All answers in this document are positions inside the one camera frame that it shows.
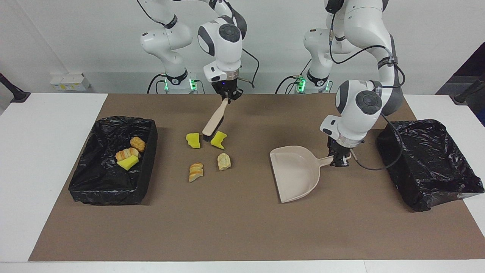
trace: dustpan handle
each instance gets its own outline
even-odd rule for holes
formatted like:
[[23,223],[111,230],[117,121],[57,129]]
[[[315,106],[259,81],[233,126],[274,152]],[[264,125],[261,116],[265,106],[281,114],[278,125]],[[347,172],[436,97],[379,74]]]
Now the dustpan handle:
[[318,164],[320,167],[330,165],[333,161],[333,156],[327,156],[324,158],[317,158]]

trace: food scrap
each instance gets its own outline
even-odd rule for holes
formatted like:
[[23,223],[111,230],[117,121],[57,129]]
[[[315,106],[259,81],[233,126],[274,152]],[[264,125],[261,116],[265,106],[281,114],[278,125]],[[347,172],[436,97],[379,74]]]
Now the food scrap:
[[200,162],[197,162],[197,163],[193,163],[191,166],[190,166],[190,169],[189,169],[189,182],[193,182],[195,179],[201,177],[201,176],[204,176],[204,165],[202,165],[202,163]]
[[139,152],[143,153],[145,151],[146,144],[141,138],[135,136],[129,141],[129,143],[133,148],[137,149]]
[[210,144],[212,146],[215,146],[215,147],[219,148],[219,149],[225,150],[224,146],[222,146],[222,141],[226,137],[227,137],[226,134],[224,134],[221,131],[217,131],[217,133],[215,133],[214,138],[210,141]]
[[187,134],[185,139],[189,143],[190,147],[192,147],[194,149],[200,148],[199,133]]
[[217,164],[219,165],[220,171],[227,170],[232,166],[229,155],[225,153],[222,153],[217,157]]
[[128,149],[124,149],[122,151],[117,152],[116,153],[116,160],[117,161],[125,160],[132,155],[135,155],[137,158],[140,158],[140,153],[138,152],[137,149],[128,148]]
[[118,161],[117,164],[124,168],[125,170],[129,171],[131,167],[135,166],[135,164],[138,163],[138,157],[136,155],[132,155],[128,157],[127,159]]

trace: brush bristles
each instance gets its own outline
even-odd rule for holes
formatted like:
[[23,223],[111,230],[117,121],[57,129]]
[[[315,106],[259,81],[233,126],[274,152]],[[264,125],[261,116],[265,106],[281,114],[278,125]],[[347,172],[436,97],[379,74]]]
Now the brush bristles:
[[221,126],[223,120],[224,120],[224,117],[222,117],[222,119],[219,121],[219,124],[217,124],[217,126],[215,127],[215,129],[212,132],[212,134],[210,136],[208,136],[208,135],[202,135],[202,139],[204,141],[206,141],[206,142],[210,142],[211,140],[213,140],[214,139],[214,136],[215,136],[215,133],[217,132],[217,129],[219,129],[219,126]]

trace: hand brush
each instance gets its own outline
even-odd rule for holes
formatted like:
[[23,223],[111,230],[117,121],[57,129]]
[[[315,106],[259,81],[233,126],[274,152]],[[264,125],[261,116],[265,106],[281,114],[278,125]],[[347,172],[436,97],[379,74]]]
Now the hand brush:
[[205,141],[210,142],[214,138],[217,129],[221,126],[222,121],[224,120],[224,112],[228,103],[228,98],[222,100],[221,106],[214,112],[209,122],[207,122],[206,127],[202,130],[202,138]]

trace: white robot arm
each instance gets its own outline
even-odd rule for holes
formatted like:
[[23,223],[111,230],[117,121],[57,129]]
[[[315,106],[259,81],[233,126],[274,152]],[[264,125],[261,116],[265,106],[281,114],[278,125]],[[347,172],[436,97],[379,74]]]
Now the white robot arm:
[[230,103],[243,94],[237,87],[237,79],[247,25],[227,1],[209,0],[209,5],[220,16],[200,26],[198,31],[200,48],[215,57],[215,61],[204,66],[204,74],[216,93],[223,99],[229,98]]
[[384,116],[394,113],[403,101],[394,40],[382,21],[387,3],[387,0],[325,0],[325,8],[331,13],[327,19],[330,30],[311,30],[305,35],[305,47],[312,55],[307,86],[318,89],[324,85],[333,64],[332,53],[350,53],[357,47],[368,51],[378,62],[380,81],[344,82],[336,97],[341,117],[328,116],[320,127],[329,135],[332,165],[336,167],[348,166],[345,158],[350,149],[362,142],[381,113]]
[[192,43],[190,29],[180,22],[166,4],[167,0],[138,2],[145,13],[162,28],[148,31],[140,37],[143,49],[159,58],[165,67],[167,88],[174,93],[190,93],[194,90],[193,79],[182,56],[174,50]]

